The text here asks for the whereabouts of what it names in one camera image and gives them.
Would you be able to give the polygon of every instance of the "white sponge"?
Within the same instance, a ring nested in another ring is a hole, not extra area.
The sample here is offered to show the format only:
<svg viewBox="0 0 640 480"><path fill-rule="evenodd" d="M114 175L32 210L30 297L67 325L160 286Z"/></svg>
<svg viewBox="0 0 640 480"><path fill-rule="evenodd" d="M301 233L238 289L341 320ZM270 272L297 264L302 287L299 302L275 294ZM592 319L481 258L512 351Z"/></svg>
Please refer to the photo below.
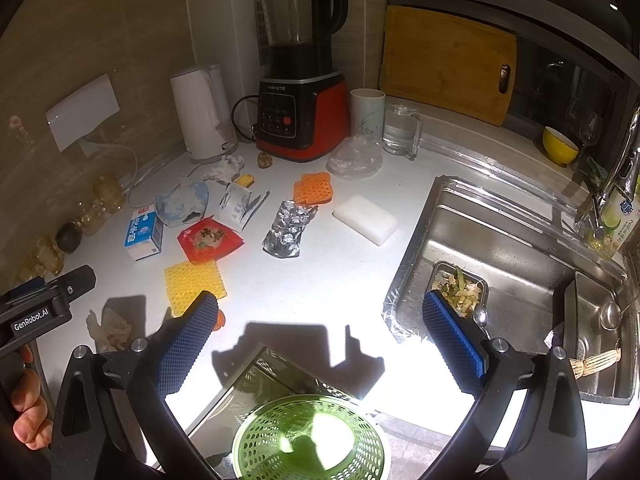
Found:
<svg viewBox="0 0 640 480"><path fill-rule="evenodd" d="M398 228L395 216L360 195L337 206L334 216L376 245L385 243Z"/></svg>

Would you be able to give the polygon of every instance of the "yellow bowl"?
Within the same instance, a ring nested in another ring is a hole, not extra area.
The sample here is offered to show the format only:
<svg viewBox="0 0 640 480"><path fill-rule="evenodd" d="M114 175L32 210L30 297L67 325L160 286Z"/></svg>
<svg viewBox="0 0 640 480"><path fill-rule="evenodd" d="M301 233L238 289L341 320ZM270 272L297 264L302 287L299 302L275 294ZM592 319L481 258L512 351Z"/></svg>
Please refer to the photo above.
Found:
<svg viewBox="0 0 640 480"><path fill-rule="evenodd" d="M542 144L546 155L558 166L564 166L578 156L578 146L549 126L542 132Z"/></svg>

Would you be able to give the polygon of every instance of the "white electric kettle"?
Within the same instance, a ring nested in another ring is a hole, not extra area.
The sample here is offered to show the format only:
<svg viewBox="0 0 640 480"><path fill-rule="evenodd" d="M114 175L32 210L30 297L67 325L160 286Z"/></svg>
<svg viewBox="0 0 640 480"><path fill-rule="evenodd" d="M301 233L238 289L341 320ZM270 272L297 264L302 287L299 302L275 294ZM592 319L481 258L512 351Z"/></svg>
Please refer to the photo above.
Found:
<svg viewBox="0 0 640 480"><path fill-rule="evenodd" d="M220 160L238 146L220 65L196 66L171 78L184 143L194 164Z"/></svg>

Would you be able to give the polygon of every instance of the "green colander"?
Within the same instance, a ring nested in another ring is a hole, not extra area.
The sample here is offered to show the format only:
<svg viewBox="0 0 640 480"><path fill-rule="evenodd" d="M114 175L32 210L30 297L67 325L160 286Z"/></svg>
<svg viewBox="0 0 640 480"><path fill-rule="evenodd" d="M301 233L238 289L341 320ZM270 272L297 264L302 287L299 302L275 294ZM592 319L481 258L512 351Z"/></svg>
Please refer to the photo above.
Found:
<svg viewBox="0 0 640 480"><path fill-rule="evenodd" d="M382 430L341 399L299 395L258 408L233 445L242 480L386 480L390 453Z"/></svg>

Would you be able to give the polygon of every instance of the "finger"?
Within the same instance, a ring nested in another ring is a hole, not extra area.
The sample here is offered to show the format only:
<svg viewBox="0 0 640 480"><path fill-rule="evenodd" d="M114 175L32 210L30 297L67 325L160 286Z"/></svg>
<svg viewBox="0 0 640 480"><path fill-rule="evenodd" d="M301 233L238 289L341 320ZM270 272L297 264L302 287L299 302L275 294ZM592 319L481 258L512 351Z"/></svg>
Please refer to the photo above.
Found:
<svg viewBox="0 0 640 480"><path fill-rule="evenodd" d="M32 442L45 418L47 418L47 403L39 397L36 403L15 421L15 437L24 444Z"/></svg>
<svg viewBox="0 0 640 480"><path fill-rule="evenodd" d="M40 425L36 432L36 438L27 443L27 447L31 450L39 450L51 444L51 435L53 432L53 422L48 418Z"/></svg>
<svg viewBox="0 0 640 480"><path fill-rule="evenodd" d="M24 412L33 406L40 396L40 378L33 370L25 370L11 395L11 404L16 412Z"/></svg>
<svg viewBox="0 0 640 480"><path fill-rule="evenodd" d="M31 353L31 349L27 345L21 346L19 352L25 363L33 363L33 354Z"/></svg>

